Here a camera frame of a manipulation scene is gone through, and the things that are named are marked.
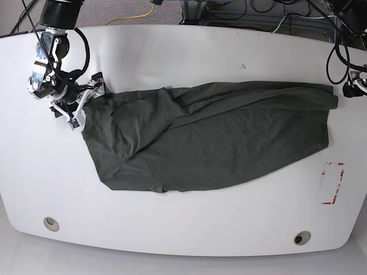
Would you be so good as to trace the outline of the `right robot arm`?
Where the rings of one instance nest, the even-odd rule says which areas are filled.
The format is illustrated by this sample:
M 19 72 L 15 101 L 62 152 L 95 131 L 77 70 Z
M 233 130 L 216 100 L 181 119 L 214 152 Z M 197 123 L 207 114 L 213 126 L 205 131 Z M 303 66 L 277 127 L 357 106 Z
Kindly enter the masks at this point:
M 109 93 L 102 72 L 85 85 L 77 83 L 88 69 L 90 48 L 83 32 L 76 27 L 82 1 L 46 1 L 40 17 L 45 30 L 36 34 L 36 60 L 28 80 L 28 91 L 36 99 L 50 98 L 49 109 L 55 117 L 64 117 L 72 129 L 85 123 L 83 107 L 93 99 Z M 85 48 L 85 63 L 81 69 L 62 70 L 62 60 L 69 52 L 67 31 L 75 31 Z

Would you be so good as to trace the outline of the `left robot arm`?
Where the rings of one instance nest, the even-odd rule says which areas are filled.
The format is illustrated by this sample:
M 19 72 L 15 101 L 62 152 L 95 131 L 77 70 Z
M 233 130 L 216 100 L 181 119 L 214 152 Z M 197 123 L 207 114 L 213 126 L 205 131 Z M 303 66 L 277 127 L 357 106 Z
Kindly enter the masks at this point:
M 366 1 L 322 1 L 334 19 L 313 1 L 308 3 L 334 29 L 334 46 L 326 61 L 326 75 L 329 82 L 333 85 L 343 84 L 342 92 L 346 98 L 366 96 L 366 78 L 361 77 L 361 73 L 366 73 L 366 65 L 351 62 L 348 41 L 351 37 L 360 38 L 363 47 L 366 48 Z M 344 76 L 339 81 L 332 80 L 329 73 L 333 54 L 346 68 Z

